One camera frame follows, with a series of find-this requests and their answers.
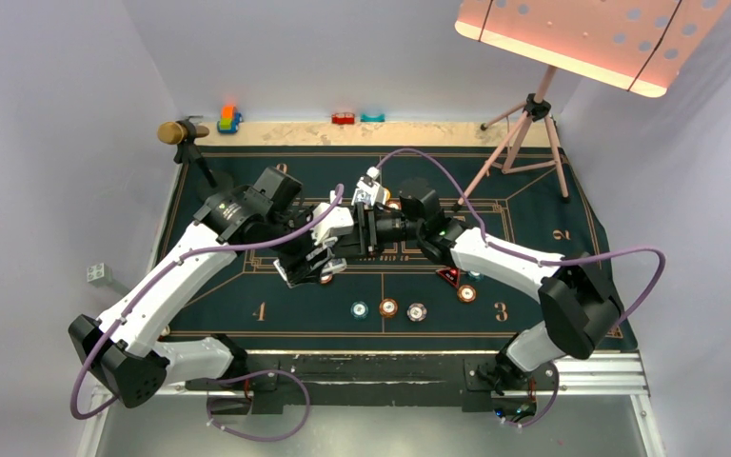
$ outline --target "wall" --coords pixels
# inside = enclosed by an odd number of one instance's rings
[[[731,455],[731,7],[662,99],[582,81],[561,131],[612,248],[668,255],[632,321],[669,455]],[[614,264],[628,303],[654,264]]]
[[[247,120],[383,109],[393,120],[487,120],[536,90],[544,65],[455,31],[459,0],[125,0],[176,106]],[[556,109],[579,77],[560,73]]]
[[[140,279],[173,175],[155,129],[174,114],[118,0],[0,2],[0,456],[74,454],[66,329],[115,300],[88,265]]]

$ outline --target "poker table mat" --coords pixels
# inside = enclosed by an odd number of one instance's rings
[[[235,185],[253,184],[266,167],[279,167],[304,185],[306,204],[328,201],[338,183],[346,187],[345,203],[368,167],[397,147],[201,147],[213,169],[231,173]],[[427,147],[465,187],[493,148]],[[522,149],[515,165],[551,158],[549,149]],[[564,203],[555,169],[503,175],[491,169],[470,201],[492,235],[519,245],[573,255],[608,250],[601,223],[587,204],[576,175],[563,156],[571,199]],[[168,209],[160,260],[177,243],[201,207],[200,172],[183,165]],[[408,178],[421,177],[436,189],[442,207],[458,193],[433,164],[417,155],[400,154],[383,168],[382,184],[398,193]],[[474,223],[466,208],[456,217]],[[246,349],[272,350],[486,350],[499,349],[515,333],[542,321],[536,301],[505,284],[484,278],[472,284],[477,298],[462,303],[456,289],[436,274],[414,242],[388,246],[378,258],[352,260],[327,285],[287,288],[272,265],[272,251],[248,251],[208,280],[169,324],[170,341],[227,334]],[[611,267],[602,264],[611,277]],[[379,303],[392,298],[399,312],[383,318]],[[351,315],[353,302],[368,305],[364,320]],[[422,322],[411,322],[407,307],[427,308]],[[628,322],[614,328],[599,349],[633,351],[637,340]]]

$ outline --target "number 2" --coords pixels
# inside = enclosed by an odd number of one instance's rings
[[[253,313],[254,317],[258,316],[259,319],[257,321],[264,321],[265,320],[265,302],[262,302],[262,305],[259,305],[259,310]]]
[[[569,240],[570,239],[570,230],[553,230],[553,239],[554,240]]]
[[[497,314],[494,316],[494,318],[497,319],[498,322],[505,322],[508,320],[508,310],[505,308],[505,303],[495,303],[494,308],[497,309]]]

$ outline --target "gray floor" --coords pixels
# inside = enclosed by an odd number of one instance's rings
[[[283,416],[224,423],[248,433],[289,430]],[[205,398],[158,396],[144,407],[112,407],[99,456],[645,456],[628,396],[563,396],[537,425],[502,427],[489,414],[448,407],[314,407],[304,429],[279,443],[252,443],[206,427]]]

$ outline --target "pink perforated panel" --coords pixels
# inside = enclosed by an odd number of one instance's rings
[[[464,0],[471,39],[659,97],[731,0]]]

